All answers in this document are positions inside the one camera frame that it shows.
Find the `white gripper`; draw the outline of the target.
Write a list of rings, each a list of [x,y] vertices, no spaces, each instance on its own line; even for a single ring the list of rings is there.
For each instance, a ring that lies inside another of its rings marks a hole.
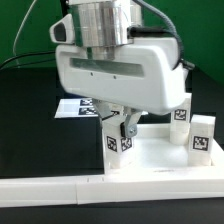
[[[86,50],[74,45],[56,48],[59,78],[66,92],[93,98],[102,120],[112,116],[107,102],[130,107],[124,109],[120,125],[126,138],[137,135],[142,111],[165,115],[184,102],[186,71],[177,60],[177,42],[169,37],[136,38],[117,47],[112,61],[90,60]]]

